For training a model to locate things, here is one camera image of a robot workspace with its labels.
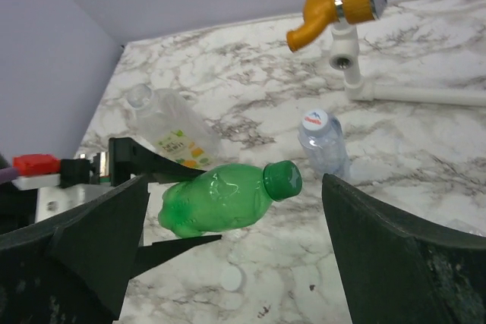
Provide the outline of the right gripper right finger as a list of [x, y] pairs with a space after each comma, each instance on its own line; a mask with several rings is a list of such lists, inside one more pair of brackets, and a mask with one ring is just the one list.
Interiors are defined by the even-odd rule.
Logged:
[[354, 323], [483, 323], [485, 239], [324, 175], [327, 227]]

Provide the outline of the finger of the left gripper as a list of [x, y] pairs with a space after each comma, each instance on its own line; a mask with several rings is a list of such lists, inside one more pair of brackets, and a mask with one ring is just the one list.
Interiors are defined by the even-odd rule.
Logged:
[[160, 241], [155, 242], [150, 246], [138, 247], [131, 270], [131, 278], [135, 278], [152, 268], [160, 266], [194, 247], [218, 241], [221, 238], [221, 234], [215, 234], [171, 241]]
[[109, 173], [112, 184], [123, 184], [132, 175], [146, 175], [149, 182], [171, 184], [190, 181], [205, 173], [154, 153], [130, 137], [109, 139]]

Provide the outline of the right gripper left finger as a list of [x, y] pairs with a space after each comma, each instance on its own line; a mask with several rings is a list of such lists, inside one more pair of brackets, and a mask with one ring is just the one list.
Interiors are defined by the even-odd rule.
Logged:
[[1, 236], [3, 323], [111, 323], [120, 316], [148, 204], [132, 178]]

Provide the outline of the large clear plastic bottle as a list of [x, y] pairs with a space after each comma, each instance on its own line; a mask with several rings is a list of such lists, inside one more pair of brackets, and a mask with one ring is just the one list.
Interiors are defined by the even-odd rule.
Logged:
[[218, 162], [220, 138], [179, 93], [139, 83], [126, 99], [140, 136], [161, 156], [189, 168], [206, 169]]

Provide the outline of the white bottle cap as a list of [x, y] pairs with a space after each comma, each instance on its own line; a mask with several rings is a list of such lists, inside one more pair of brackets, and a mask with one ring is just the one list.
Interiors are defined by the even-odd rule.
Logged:
[[222, 270], [220, 285], [226, 291], [235, 292], [243, 285], [244, 278], [244, 272], [238, 266], [230, 265]]

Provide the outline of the green plastic bottle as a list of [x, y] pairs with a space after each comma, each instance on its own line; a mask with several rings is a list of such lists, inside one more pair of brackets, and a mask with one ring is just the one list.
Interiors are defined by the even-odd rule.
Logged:
[[173, 185], [163, 194], [159, 224], [180, 238], [253, 225], [280, 202], [265, 189], [264, 168], [231, 163]]

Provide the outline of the green bottle cap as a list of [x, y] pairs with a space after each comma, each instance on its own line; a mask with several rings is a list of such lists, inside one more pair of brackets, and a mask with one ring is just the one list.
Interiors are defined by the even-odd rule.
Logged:
[[302, 190], [302, 177], [298, 167], [289, 160], [267, 165], [263, 169], [265, 189], [274, 201], [298, 196]]

